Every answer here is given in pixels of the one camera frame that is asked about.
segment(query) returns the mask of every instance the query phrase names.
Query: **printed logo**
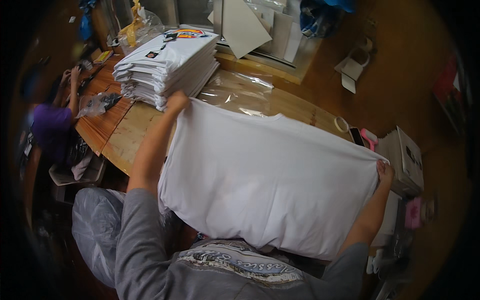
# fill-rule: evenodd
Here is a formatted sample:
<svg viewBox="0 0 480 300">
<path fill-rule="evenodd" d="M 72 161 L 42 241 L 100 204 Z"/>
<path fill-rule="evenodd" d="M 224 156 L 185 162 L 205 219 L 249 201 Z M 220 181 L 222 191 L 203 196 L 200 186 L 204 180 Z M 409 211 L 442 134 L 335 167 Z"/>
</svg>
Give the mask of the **printed logo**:
<svg viewBox="0 0 480 300">
<path fill-rule="evenodd" d="M 145 55 L 145 56 L 147 56 L 147 57 L 150 58 L 150 59 L 154 59 L 157 55 L 158 55 L 158 53 L 153 52 L 153 51 L 150 51 L 150 52 L 149 52 L 147 55 Z"/>
<path fill-rule="evenodd" d="M 211 37 L 210 35 L 206 34 L 202 30 L 196 30 L 196 29 L 178 29 L 172 32 L 169 32 L 169 34 L 172 33 L 178 33 L 177 38 L 205 38 L 205 37 Z"/>
</svg>

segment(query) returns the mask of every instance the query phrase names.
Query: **gray t-shirt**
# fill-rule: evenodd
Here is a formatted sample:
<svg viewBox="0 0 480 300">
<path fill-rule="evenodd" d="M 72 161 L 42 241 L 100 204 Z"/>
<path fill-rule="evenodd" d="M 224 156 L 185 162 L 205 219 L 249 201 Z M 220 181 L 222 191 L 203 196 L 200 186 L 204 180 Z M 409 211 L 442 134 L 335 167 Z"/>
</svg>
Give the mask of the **gray t-shirt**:
<svg viewBox="0 0 480 300">
<path fill-rule="evenodd" d="M 115 262 L 120 299 L 356 299 L 368 256 L 354 244 L 317 279 L 243 241 L 201 241 L 168 259 L 164 240 L 156 197 L 130 191 Z"/>
</svg>

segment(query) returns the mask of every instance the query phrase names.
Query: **hand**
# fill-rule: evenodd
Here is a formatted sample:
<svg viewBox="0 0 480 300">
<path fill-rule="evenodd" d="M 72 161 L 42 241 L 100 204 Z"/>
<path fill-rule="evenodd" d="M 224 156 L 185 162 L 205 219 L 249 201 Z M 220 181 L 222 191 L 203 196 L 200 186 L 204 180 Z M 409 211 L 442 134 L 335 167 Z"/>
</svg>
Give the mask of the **hand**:
<svg viewBox="0 0 480 300">
<path fill-rule="evenodd" d="M 64 87 L 68 81 L 68 79 L 70 78 L 70 75 L 71 75 L 71 70 L 65 70 L 65 72 L 63 72 L 63 75 L 61 77 L 61 81 L 60 81 L 60 86 L 61 87 Z"/>
<path fill-rule="evenodd" d="M 79 74 L 80 74 L 80 66 L 76 66 L 75 68 L 73 68 L 72 72 L 70 73 L 70 82 L 75 86 L 77 85 Z"/>
<path fill-rule="evenodd" d="M 392 184 L 395 170 L 391 165 L 386 164 L 381 160 L 377 160 L 377 172 L 380 182 Z"/>
<path fill-rule="evenodd" d="M 190 99 L 183 91 L 176 91 L 167 100 L 167 112 L 179 114 L 190 105 Z"/>
</svg>

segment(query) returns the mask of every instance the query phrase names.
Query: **hair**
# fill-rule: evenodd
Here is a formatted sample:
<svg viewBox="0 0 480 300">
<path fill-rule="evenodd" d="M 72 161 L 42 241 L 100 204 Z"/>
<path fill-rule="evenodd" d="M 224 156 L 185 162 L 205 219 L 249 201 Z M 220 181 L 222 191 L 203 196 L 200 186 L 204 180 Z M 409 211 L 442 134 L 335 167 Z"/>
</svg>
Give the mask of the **hair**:
<svg viewBox="0 0 480 300">
<path fill-rule="evenodd" d="M 31 96 L 32 88 L 35 86 L 35 83 L 42 73 L 43 68 L 43 64 L 36 63 L 25 71 L 20 81 L 20 95 L 22 98 L 28 99 Z"/>
</svg>

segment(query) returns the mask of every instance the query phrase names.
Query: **cardboard sheet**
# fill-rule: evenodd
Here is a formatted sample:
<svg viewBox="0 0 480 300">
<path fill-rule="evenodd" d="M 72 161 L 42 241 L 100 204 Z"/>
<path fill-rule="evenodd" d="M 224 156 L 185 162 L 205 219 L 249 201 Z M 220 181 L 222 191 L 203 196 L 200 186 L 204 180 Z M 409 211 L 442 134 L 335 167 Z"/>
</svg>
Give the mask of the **cardboard sheet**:
<svg viewBox="0 0 480 300">
<path fill-rule="evenodd" d="M 289 15 L 275 12 L 272 32 L 272 55 L 283 58 L 287 50 L 288 39 L 293 18 Z"/>
<path fill-rule="evenodd" d="M 213 21 L 213 12 L 208 20 Z M 243 0 L 223 3 L 222 35 L 238 59 L 272 39 Z"/>
<path fill-rule="evenodd" d="M 290 28 L 290 38 L 288 39 L 287 49 L 285 50 L 283 59 L 293 62 L 295 55 L 297 55 L 297 50 L 299 49 L 302 36 L 303 34 L 300 30 L 300 25 L 293 22 L 292 27 Z"/>
</svg>

